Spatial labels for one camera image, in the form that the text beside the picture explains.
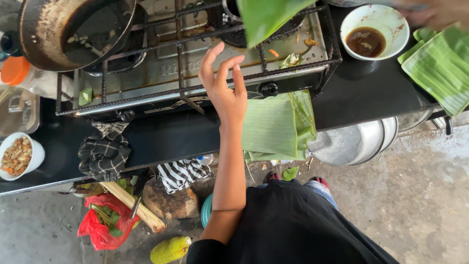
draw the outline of gas stove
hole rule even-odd
[[[226,44],[225,50],[213,63],[214,70],[232,56],[245,55],[240,67],[250,99],[302,89],[317,94],[341,62],[326,4],[308,7],[264,43],[249,50],[236,10],[227,9],[226,3],[235,1],[224,2],[142,1],[140,10],[146,14],[136,16],[127,41],[138,44],[127,44],[130,48],[91,67],[94,70],[76,70],[73,107],[63,110],[58,105],[57,114],[131,121],[135,117],[190,108],[203,113],[203,107],[211,103],[197,73],[207,49],[221,41]],[[305,39],[314,39],[319,45],[308,47]],[[270,53],[271,49],[279,57]],[[283,60],[292,53],[302,55],[304,63],[280,69]],[[232,88],[231,78],[230,72],[228,86]],[[80,107],[79,91],[87,87],[99,96]]]

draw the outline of black shirt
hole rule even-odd
[[[225,246],[194,242],[187,264],[211,263],[398,263],[339,213],[329,201],[297,180],[271,180],[246,190],[246,208]]]

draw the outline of orange lid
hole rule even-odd
[[[31,64],[24,56],[9,57],[3,63],[0,72],[1,81],[12,86],[20,84],[28,75],[30,66]]]

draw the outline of black counter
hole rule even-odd
[[[331,7],[338,36],[341,21],[351,10]],[[411,37],[404,50],[413,44]],[[404,73],[398,55],[377,62],[359,61],[347,54],[340,41],[339,45],[343,63],[312,102],[318,131],[438,106]],[[131,122],[123,133],[132,149],[126,170],[217,152],[219,120],[213,107],[205,111],[206,115],[189,110]],[[31,137],[43,145],[44,162],[18,180],[0,181],[0,195],[86,178],[78,170],[77,152],[83,139],[97,130],[90,121],[54,112],[55,101],[41,99],[41,126]]]

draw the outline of wok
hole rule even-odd
[[[26,59],[71,71],[103,62],[127,40],[136,0],[24,0],[18,23]]]

